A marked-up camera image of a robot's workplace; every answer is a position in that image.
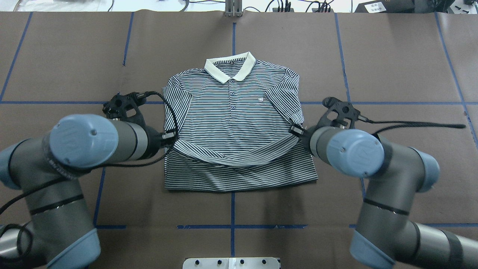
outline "white label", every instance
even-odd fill
[[[365,5],[365,8],[367,9],[369,13],[377,13],[377,12],[386,11],[382,2]]]

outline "blue joint cap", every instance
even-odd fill
[[[118,131],[110,120],[94,114],[73,114],[53,128],[50,148],[64,165],[91,168],[113,155],[118,140]]]
[[[352,177],[370,177],[383,164],[385,152],[380,141],[358,129],[338,132],[330,139],[327,159],[335,169]]]
[[[433,156],[421,152],[420,150],[411,147],[422,158],[423,166],[425,168],[425,178],[423,184],[417,192],[426,192],[432,188],[432,186],[438,181],[440,177],[440,166]]]
[[[100,252],[98,233],[93,229],[65,248],[46,266],[49,269],[84,268],[94,262]]]
[[[394,259],[357,231],[354,231],[350,253],[354,259],[374,269],[392,269],[395,264]]]
[[[19,190],[20,186],[13,182],[8,167],[10,166],[11,155],[22,142],[11,145],[10,147],[0,151],[0,181],[8,188],[14,190]]]

